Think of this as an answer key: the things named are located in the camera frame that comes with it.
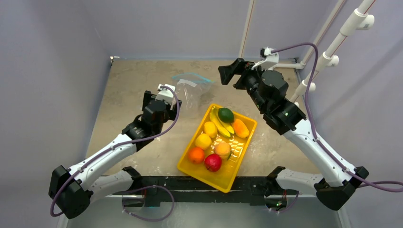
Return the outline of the orange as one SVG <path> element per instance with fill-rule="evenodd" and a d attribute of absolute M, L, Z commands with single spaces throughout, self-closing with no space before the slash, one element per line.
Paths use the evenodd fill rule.
<path fill-rule="evenodd" d="M 200 164 L 204 162 L 205 152 L 199 147 L 194 147 L 187 152 L 188 159 L 193 164 Z"/>

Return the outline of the yellow round fruit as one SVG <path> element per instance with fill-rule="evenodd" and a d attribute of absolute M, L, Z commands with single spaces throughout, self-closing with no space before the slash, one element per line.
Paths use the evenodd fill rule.
<path fill-rule="evenodd" d="M 207 150 L 211 144 L 211 137 L 205 133 L 200 134 L 194 141 L 194 145 L 204 151 Z"/>

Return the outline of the red apple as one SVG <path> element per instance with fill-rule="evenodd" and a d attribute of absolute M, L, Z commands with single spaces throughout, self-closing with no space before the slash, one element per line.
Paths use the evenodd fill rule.
<path fill-rule="evenodd" d="M 217 154 L 210 154 L 205 158 L 204 165 L 208 171 L 216 172 L 222 166 L 222 159 Z"/>

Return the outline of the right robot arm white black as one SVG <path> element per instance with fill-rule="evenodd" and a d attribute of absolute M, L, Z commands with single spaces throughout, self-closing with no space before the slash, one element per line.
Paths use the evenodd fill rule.
<path fill-rule="evenodd" d="M 316 196 L 331 210 L 341 209 L 367 178 L 368 170 L 350 164 L 320 141 L 304 112 L 286 99 L 288 83 L 280 72 L 254 69 L 252 62 L 242 58 L 218 67 L 218 71 L 223 85 L 238 75 L 234 88 L 245 90 L 266 124 L 296 145 L 320 170 L 319 174 L 311 174 L 278 166 L 266 178 L 265 194 L 296 190 Z"/>

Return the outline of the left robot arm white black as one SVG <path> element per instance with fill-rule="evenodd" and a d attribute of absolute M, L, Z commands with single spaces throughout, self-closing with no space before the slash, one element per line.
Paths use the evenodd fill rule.
<path fill-rule="evenodd" d="M 181 101 L 175 88 L 160 85 L 158 94 L 145 91 L 142 113 L 129 123 L 112 142 L 89 158 L 65 168 L 60 165 L 51 175 L 48 195 L 52 198 L 50 215 L 73 219 L 91 203 L 114 193 L 137 194 L 148 189 L 141 174 L 132 167 L 105 176 L 104 173 L 124 158 L 131 156 L 169 132 L 176 124 Z"/>

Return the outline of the clear zip top bag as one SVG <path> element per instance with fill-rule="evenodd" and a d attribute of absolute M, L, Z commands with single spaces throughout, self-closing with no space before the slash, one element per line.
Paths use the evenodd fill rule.
<path fill-rule="evenodd" d="M 202 95 L 209 92 L 214 81 L 196 73 L 182 73 L 172 77 L 175 94 L 182 101 L 180 118 L 198 115 Z"/>

